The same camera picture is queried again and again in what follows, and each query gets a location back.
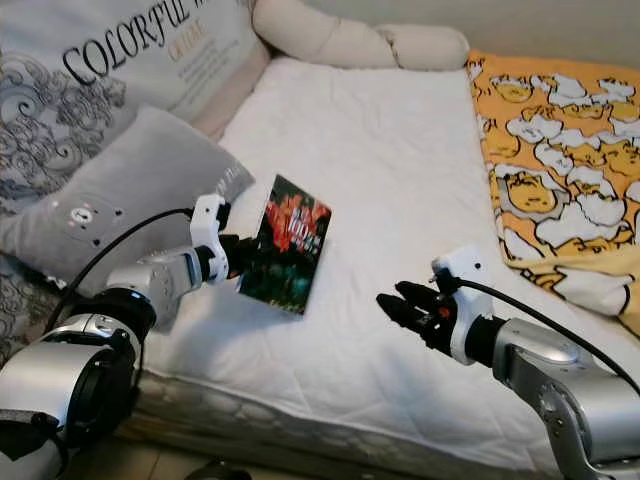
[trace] black cable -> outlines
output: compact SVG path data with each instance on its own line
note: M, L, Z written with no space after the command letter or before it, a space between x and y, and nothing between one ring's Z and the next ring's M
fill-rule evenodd
M580 337L579 335L576 335L571 330L563 327L559 323L554 322L549 317L540 313L536 309L528 305L525 305L524 303L516 300L515 298L510 297L505 293L502 293L494 288L488 287L487 285L483 285L482 283L477 283L471 280L465 280L463 278L458 278L458 277L452 278L451 281L454 282L454 284L456 284L458 287L468 287L474 290L479 290L481 292L491 295L492 297L502 300L503 302L508 303L513 307L516 307L518 310L523 311L527 315L530 315L531 317L535 318L539 322L545 324L547 327L550 327L553 330L557 331L558 333L564 335L569 340L581 346L587 352L591 353L593 356L599 358L602 361L602 363L604 363L607 367L609 367L620 378L623 378L624 380L626 380L627 383L631 385L631 387L638 393L638 395L640 395L640 387L631 378L631 376L624 371L624 369L620 365L618 365L611 357L609 357L606 353L604 353L598 347L596 347L595 345L592 345L591 343L589 343L587 340Z
M143 220L142 222L138 223L137 225L134 225L129 230L124 232L122 235L120 235L119 237L114 239L111 243L109 243L109 245L104 247L100 253L98 253L95 257L93 257L91 259L91 261L89 263L87 263L87 265L80 271L80 273L78 273L76 278L74 278L73 281L68 285L67 291L62 296L62 298L60 299L60 301L58 302L56 307L53 309L53 311L51 312L51 315L49 315L49 319L47 320L47 325L44 327L44 332L43 333L49 333L51 330L53 330L53 327L56 324L56 320L60 316L60 313L62 312L62 309L69 302L71 297L74 295L74 293L76 291L76 288L78 288L78 285L80 285L82 280L84 280L84 278L89 274L91 269L93 269L93 267L95 267L96 264L100 260L102 260L111 250L116 248L120 243L122 243L128 237L130 237L135 232L140 230L142 227L145 227L145 226L149 225L150 223L155 222L156 220L160 220L161 218L168 217L170 215L176 215L176 214L179 214L179 213L184 214L187 217L191 218L191 216L193 215L193 209L191 209L191 208L176 208L176 209L173 209L173 210L167 210L166 212L158 213L157 215L149 217L146 220Z

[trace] white mattress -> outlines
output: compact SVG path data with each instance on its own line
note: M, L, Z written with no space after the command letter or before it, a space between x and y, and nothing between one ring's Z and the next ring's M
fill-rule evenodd
M425 282L434 257L470 242L495 286L640 380L639 343L617 322L503 265L463 71L345 71L279 59L221 144L257 179L234 204L227 232L255 234L276 173L330 205L333 218L304 317L236 294L233 282L202 288L183 300L170 332L149 335L146 368L168 382L418 452L554 472L542 423L523 402L488 369L428 350L375 302L399 280ZM188 399L167 415L197 421ZM446 465L435 472L425 475L450 476Z

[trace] blanket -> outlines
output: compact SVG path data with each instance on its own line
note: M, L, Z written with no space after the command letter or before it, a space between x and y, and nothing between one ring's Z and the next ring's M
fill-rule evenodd
M640 71L473 51L507 265L640 336Z

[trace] mattress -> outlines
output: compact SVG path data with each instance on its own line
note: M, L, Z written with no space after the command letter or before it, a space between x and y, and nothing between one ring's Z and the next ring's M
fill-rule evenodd
M638 341L617 322L503 265L464 71L341 70L281 58L221 144L256 178L227 232L255 234L277 173L333 209L307 311L283 313L237 294L232 281L186 296L171 328L148 337L133 430L185 446L244 439L254 456L251 445L309 461L317 453L363 475L556 476L542 422L522 401L488 369L427 349L375 302L400 280L425 282L434 257L468 243L494 286L640 380Z

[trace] book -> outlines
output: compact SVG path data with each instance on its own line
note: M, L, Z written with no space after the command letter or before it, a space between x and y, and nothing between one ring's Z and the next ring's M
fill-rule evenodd
M277 175L257 234L258 255L238 291L285 311L305 311L331 209Z

